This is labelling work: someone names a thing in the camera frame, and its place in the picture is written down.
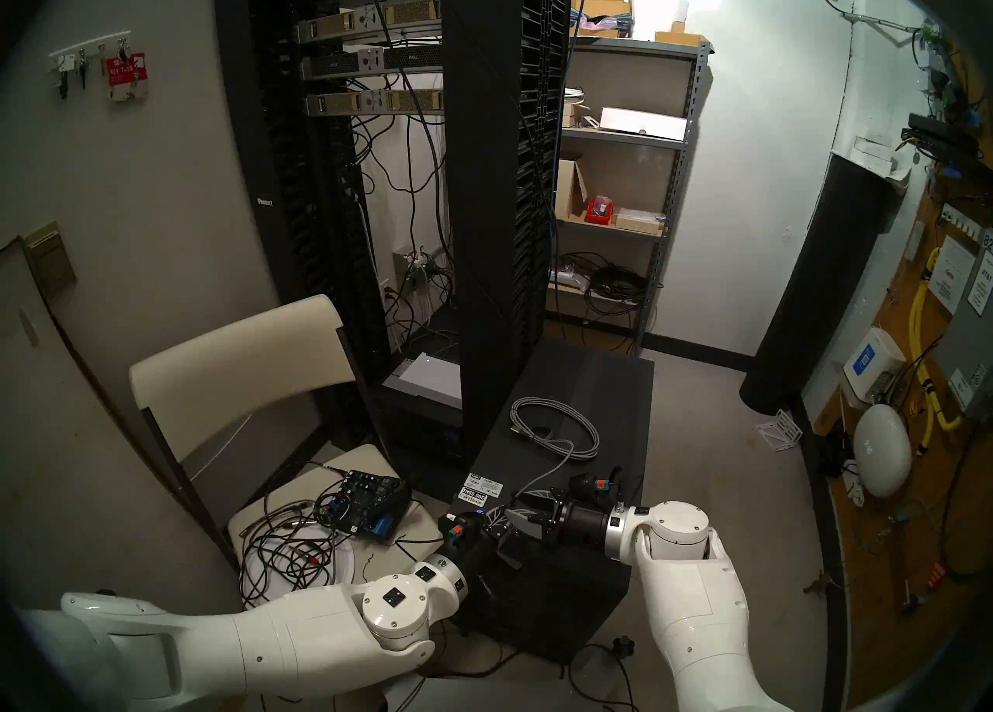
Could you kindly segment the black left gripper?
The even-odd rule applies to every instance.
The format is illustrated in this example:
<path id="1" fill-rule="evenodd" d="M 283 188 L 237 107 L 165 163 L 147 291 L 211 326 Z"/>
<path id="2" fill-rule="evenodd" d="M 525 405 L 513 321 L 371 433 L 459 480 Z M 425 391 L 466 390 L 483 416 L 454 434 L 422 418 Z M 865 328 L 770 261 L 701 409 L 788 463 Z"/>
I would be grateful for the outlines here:
<path id="1" fill-rule="evenodd" d="M 458 567 L 464 575 L 486 570 L 498 554 L 514 570 L 526 561 L 526 540 L 520 533 L 509 532 L 505 508 L 492 508 L 484 516 L 459 516 Z"/>

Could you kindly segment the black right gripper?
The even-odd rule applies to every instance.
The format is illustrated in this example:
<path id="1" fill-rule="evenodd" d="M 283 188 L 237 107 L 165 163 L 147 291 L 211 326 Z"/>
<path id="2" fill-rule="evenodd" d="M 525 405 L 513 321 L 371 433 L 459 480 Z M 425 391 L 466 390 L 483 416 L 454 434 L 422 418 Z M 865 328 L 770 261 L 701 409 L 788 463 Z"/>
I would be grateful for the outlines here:
<path id="1" fill-rule="evenodd" d="M 507 512 L 509 525 L 543 548 L 581 547 L 606 550 L 613 504 L 559 499 L 550 490 L 527 490 L 514 495 L 509 509 L 546 509 L 545 512 Z"/>

